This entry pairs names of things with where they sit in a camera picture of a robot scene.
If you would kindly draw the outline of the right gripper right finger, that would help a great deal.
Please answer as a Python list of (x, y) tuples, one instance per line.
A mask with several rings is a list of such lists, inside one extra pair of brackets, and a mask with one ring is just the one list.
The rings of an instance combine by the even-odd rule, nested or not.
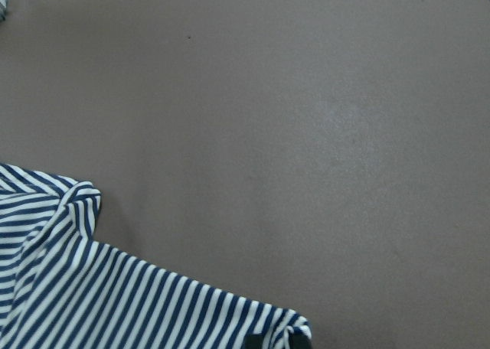
[(311, 340), (304, 334), (292, 334), (289, 336), (290, 349), (311, 349)]

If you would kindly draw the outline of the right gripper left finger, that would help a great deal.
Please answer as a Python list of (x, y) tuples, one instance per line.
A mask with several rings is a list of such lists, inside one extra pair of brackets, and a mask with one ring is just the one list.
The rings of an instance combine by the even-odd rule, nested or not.
[(261, 334), (248, 334), (243, 340), (243, 349), (262, 349), (264, 339)]

